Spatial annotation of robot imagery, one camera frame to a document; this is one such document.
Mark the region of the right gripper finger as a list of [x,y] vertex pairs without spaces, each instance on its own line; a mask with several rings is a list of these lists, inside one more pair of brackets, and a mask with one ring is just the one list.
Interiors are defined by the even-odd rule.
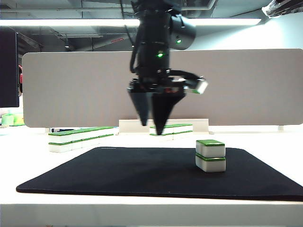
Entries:
[[303,0],[272,0],[261,8],[267,17],[278,17],[303,11]]

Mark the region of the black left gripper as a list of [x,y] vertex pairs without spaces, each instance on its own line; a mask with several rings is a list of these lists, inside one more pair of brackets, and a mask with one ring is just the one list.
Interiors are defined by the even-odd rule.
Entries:
[[161,135],[174,106],[182,100],[184,81],[174,80],[175,76],[187,77],[181,70],[136,68],[137,78],[129,82],[128,94],[140,118],[141,125],[146,126],[149,117],[147,93],[154,93],[151,98],[153,121],[157,135]]

